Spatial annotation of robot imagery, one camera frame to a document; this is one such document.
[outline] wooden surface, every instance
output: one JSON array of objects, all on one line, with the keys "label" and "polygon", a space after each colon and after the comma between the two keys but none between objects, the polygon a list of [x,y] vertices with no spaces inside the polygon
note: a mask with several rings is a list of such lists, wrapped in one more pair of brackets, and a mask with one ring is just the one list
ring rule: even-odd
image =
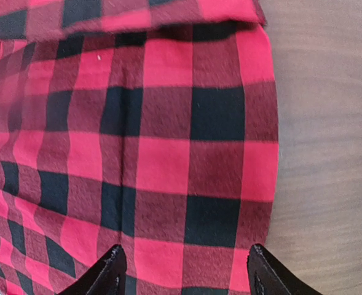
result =
[{"label": "wooden surface", "polygon": [[261,0],[280,163],[267,247],[323,294],[362,294],[362,0]]}]

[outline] red and black plaid cloth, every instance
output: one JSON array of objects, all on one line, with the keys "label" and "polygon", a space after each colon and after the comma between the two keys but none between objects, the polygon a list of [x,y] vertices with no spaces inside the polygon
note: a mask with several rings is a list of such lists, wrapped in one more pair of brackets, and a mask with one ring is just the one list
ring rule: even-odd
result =
[{"label": "red and black plaid cloth", "polygon": [[115,243],[127,294],[248,294],[278,160],[257,0],[0,0],[0,290]]}]

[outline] wooden table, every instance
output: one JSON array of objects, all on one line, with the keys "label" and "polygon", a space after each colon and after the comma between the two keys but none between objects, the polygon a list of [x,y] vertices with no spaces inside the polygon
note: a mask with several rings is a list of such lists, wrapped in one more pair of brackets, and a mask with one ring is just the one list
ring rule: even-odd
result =
[{"label": "wooden table", "polygon": [[261,0],[280,163],[267,247],[323,294],[362,294],[362,0]]}]

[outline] plaid fabric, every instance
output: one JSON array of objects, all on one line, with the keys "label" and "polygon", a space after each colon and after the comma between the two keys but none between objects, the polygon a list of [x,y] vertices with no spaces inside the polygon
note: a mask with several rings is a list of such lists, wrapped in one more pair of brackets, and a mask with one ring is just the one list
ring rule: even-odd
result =
[{"label": "plaid fabric", "polygon": [[0,290],[115,243],[127,295],[248,294],[278,160],[257,0],[0,0]]}]

